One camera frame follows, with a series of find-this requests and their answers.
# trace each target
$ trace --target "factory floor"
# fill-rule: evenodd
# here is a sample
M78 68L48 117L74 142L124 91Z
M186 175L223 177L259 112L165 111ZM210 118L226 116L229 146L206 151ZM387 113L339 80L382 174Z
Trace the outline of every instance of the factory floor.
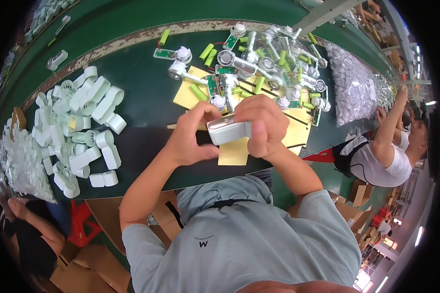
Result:
M324 189L339 194L345 198L349 197L349 193L352 189L352 184L356 178L347 178L339 171L334 169L334 164L310 162L308 161L312 169L316 172L318 177L323 183ZM273 188L274 188L274 205L282 209L286 209L296 203L295 197L288 190L282 181L280 175L273 170L272 173ZM383 205L386 199L389 188L374 187L370 199L361 207L360 210L367 210L370 206L375 211L378 211ZM102 232L96 236L91 243L106 245L114 256L121 262L121 264L130 271L129 263L125 256L123 256L119 250L111 243L109 238ZM132 282L129 284L129 293L133 292Z

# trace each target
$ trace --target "clear plastic bag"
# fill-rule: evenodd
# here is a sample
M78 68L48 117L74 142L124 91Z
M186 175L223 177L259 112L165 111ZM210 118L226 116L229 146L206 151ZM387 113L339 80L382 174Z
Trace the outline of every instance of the clear plastic bag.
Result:
M379 92L367 66L336 44L326 44L333 71L337 126L374 115Z
M42 165L41 148L35 139L18 124L4 130L0 140L0 167L10 187L20 193L31 194L47 202L56 203L47 173Z

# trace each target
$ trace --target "fluorescent light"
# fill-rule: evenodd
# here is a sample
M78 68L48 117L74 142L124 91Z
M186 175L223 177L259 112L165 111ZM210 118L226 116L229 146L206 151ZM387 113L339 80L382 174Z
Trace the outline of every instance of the fluorescent light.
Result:
M422 237L422 232L424 231L424 228L422 226L419 227L419 233L417 234L416 239L416 246L419 245L420 238Z
M381 287L383 287L383 285L385 284L386 280L388 280L388 276L386 276L383 279L383 282L381 282L380 286L378 286L378 289L376 289L375 293L378 293L380 291Z

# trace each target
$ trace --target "white t-shirt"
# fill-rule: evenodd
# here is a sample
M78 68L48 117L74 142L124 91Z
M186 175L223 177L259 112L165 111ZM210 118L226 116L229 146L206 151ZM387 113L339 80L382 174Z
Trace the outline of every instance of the white t-shirt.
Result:
M405 151L394 144L393 163L387 168L380 165L370 148L372 142L355 152L351 160L351 172L368 184L381 187L396 187L411 176L412 166Z
M329 193L302 201L297 218L261 202L236 202L195 214L164 248L141 224L122 240L136 293L235 293L258 281L327 280L352 286L357 241Z

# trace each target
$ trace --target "red stool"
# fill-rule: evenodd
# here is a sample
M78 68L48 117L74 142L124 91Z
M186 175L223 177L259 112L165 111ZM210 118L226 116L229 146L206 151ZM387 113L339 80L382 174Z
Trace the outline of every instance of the red stool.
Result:
M72 232L68 237L68 240L78 247L83 247L88 244L93 238L102 231L98 224L95 224L88 220L91 216L91 211L85 202L76 206L75 201L72 200L72 210L70 211L70 216L72 217ZM83 229L83 224L92 228L91 233L86 236Z

